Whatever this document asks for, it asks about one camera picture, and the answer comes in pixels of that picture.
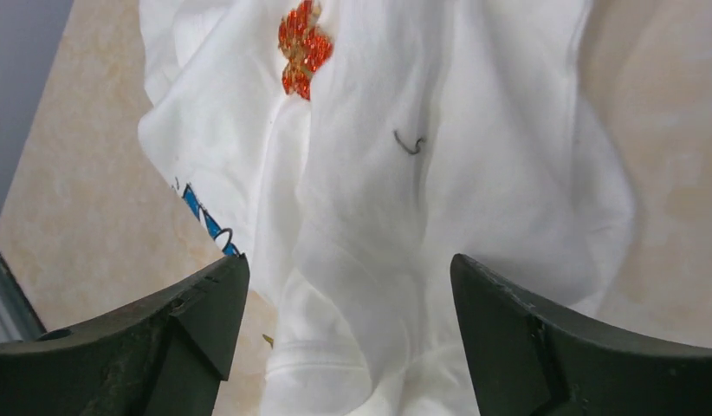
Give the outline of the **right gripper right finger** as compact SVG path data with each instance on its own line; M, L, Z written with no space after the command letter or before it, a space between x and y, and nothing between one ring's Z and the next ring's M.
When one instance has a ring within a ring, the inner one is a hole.
M483 415L712 415L712 348L641 335L455 255L450 281Z

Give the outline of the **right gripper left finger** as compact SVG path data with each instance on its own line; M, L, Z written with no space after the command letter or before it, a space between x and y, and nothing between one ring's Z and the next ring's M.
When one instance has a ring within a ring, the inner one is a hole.
M0 415L209 415L230 377L245 256L33 341L0 344Z

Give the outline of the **white garment with blue print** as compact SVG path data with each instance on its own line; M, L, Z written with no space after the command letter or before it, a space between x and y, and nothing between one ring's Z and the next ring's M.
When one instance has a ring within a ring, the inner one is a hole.
M475 415L463 253L594 313L633 239L579 91L590 1L318 1L332 55L282 86L295 1L143 1L139 141L278 310L263 415Z

